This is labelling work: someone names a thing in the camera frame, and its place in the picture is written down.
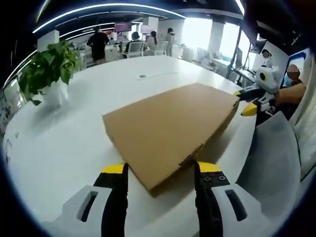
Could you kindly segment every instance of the potted plant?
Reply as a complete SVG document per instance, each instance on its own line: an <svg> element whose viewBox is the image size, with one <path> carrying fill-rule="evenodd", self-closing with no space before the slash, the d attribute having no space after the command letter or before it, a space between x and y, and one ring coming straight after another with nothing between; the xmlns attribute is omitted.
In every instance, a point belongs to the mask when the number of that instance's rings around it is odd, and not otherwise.
<svg viewBox="0 0 316 237"><path fill-rule="evenodd" d="M66 97L65 85L79 67L79 54L72 43L65 40L49 44L46 51L37 52L25 67L19 80L21 91L27 100L39 105L34 95L42 95L43 101L50 106L61 105Z"/></svg>

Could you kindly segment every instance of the green plant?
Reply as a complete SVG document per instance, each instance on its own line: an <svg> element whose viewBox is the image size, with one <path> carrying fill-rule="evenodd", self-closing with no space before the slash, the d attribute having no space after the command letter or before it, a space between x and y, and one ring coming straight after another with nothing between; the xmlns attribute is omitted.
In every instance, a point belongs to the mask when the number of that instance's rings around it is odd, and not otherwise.
<svg viewBox="0 0 316 237"><path fill-rule="evenodd" d="M79 54L72 43L65 40L49 44L46 51L37 52L31 62L25 67L19 80L21 91L33 104L39 105L41 101L32 97L42 93L42 89L51 86L59 78L69 84L74 70L79 66Z"/></svg>

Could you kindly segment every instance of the cardboard box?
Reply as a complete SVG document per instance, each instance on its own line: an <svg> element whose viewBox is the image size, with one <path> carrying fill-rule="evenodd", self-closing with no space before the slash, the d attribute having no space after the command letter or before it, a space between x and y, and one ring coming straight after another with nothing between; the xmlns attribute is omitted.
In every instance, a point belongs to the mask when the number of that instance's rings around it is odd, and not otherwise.
<svg viewBox="0 0 316 237"><path fill-rule="evenodd" d="M124 161L151 191L221 134L238 102L236 96L196 83L127 105L103 115L103 121Z"/></svg>

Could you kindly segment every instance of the white round table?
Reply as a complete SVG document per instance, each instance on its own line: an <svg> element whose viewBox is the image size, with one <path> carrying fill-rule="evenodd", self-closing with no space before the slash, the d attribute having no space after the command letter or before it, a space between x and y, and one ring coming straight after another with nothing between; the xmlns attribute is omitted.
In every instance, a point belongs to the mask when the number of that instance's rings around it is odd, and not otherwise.
<svg viewBox="0 0 316 237"><path fill-rule="evenodd" d="M167 56L119 60L78 72L69 100L54 112L44 104L26 104L10 121L3 146L8 146L9 173L21 199L40 221L54 221L62 205L100 171L122 162L109 138L102 115L122 106L191 83L234 93L236 84L195 64ZM212 155L234 183L246 160L256 117L238 111ZM198 232L194 177L183 175L153 198L129 171L126 236L192 236Z"/></svg>

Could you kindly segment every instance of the pillar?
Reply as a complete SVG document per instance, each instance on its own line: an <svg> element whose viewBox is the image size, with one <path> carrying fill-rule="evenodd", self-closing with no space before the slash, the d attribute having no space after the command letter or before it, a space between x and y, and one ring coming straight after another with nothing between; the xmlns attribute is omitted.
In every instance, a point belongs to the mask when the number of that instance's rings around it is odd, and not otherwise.
<svg viewBox="0 0 316 237"><path fill-rule="evenodd" d="M208 43L208 51L213 57L213 53L219 51L221 46L222 36L223 36L224 24L219 22L212 23L211 35Z"/></svg>
<svg viewBox="0 0 316 237"><path fill-rule="evenodd" d="M47 46L51 43L59 42L59 31L53 30L38 39L38 51L43 52L47 50Z"/></svg>
<svg viewBox="0 0 316 237"><path fill-rule="evenodd" d="M151 26L153 31L158 31L158 18L157 17L144 17L143 25Z"/></svg>

